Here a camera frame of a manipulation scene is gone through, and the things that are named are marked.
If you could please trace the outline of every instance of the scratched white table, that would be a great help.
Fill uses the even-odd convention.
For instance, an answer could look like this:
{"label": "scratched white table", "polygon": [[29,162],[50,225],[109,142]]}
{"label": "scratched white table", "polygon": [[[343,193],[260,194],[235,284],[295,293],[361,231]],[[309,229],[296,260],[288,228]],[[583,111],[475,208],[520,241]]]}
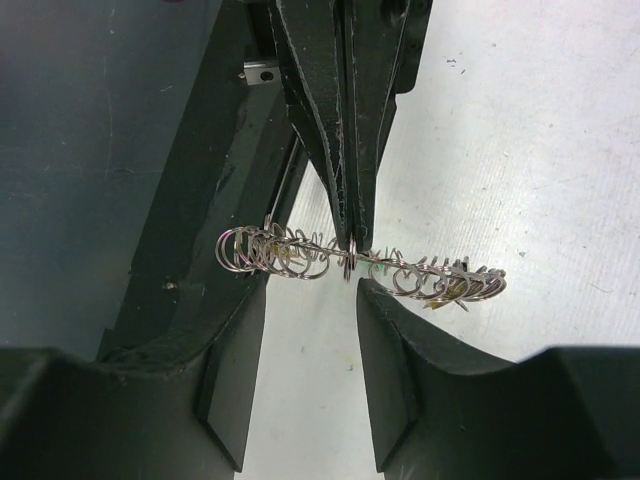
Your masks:
{"label": "scratched white table", "polygon": [[[378,176],[374,244],[507,271],[430,322],[521,360],[640,343],[640,9],[634,0],[435,0]],[[291,225],[330,232],[307,172]],[[357,282],[271,279],[242,480],[373,480]]]}

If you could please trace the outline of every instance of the white surface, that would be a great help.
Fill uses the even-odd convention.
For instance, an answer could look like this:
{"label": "white surface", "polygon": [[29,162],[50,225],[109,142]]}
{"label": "white surface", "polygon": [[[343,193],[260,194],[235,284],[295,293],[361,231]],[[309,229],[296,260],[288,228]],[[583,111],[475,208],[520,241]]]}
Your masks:
{"label": "white surface", "polygon": [[[470,314],[421,315],[511,360],[640,343],[639,181],[635,0],[435,0],[379,173],[374,243],[467,254],[509,287]],[[326,209],[309,171],[290,224],[329,231]],[[271,280],[242,480],[381,478],[355,287],[337,271]]]}

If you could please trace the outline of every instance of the dark gray surface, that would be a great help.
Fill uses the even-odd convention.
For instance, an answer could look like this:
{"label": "dark gray surface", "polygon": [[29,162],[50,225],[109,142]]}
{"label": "dark gray surface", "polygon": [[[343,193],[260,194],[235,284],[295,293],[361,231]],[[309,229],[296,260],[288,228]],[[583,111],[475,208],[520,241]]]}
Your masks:
{"label": "dark gray surface", "polygon": [[219,0],[0,5],[0,346],[91,359]]}

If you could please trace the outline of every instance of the metal spring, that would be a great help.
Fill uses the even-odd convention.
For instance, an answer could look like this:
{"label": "metal spring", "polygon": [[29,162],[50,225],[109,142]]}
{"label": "metal spring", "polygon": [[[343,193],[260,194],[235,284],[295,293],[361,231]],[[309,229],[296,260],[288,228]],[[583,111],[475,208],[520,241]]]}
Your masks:
{"label": "metal spring", "polygon": [[[228,254],[228,242],[233,238],[233,252]],[[500,294],[507,287],[506,272],[482,266],[475,272],[468,269],[469,260],[445,258],[442,265],[438,257],[428,261],[423,257],[418,262],[404,260],[397,249],[356,254],[338,249],[335,238],[323,245],[322,233],[307,236],[302,230],[292,230],[271,222],[269,216],[264,228],[238,227],[224,232],[216,244],[216,258],[227,270],[236,273],[263,271],[285,278],[314,280],[326,275],[331,266],[331,257],[344,267],[345,279],[359,262],[369,265],[368,277],[380,281],[380,272],[391,280],[384,286],[387,292],[398,297],[409,297],[423,301],[424,307],[440,308],[455,302],[467,310],[462,302],[479,302]]]}

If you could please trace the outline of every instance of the scratch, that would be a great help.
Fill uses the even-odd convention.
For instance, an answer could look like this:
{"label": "scratch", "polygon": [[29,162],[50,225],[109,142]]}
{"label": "scratch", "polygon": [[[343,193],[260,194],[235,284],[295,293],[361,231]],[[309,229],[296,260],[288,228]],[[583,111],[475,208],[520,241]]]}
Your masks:
{"label": "scratch", "polygon": [[107,152],[107,163],[104,168],[104,179],[109,178],[109,167],[111,166],[111,155],[113,153],[113,105],[111,104],[111,90],[109,89],[109,78],[107,76],[107,56],[102,57],[102,73],[104,76],[104,91],[109,107],[109,150]]}
{"label": "scratch", "polygon": [[586,177],[586,176],[587,176],[587,174],[583,173],[582,175],[578,175],[577,177],[566,178],[564,180],[560,180],[559,182],[545,183],[544,185],[539,185],[537,187],[534,187],[533,189],[534,190],[540,190],[540,189],[547,188],[547,187],[554,187],[556,185],[562,185],[563,183],[569,183],[569,182],[573,182],[575,180],[579,180],[579,179],[581,179],[583,177]]}
{"label": "scratch", "polygon": [[600,290],[602,293],[613,293],[613,290],[604,290],[602,288],[600,288],[597,285],[594,285],[593,283],[589,282],[589,285],[591,285],[593,288],[595,288],[596,290]]}

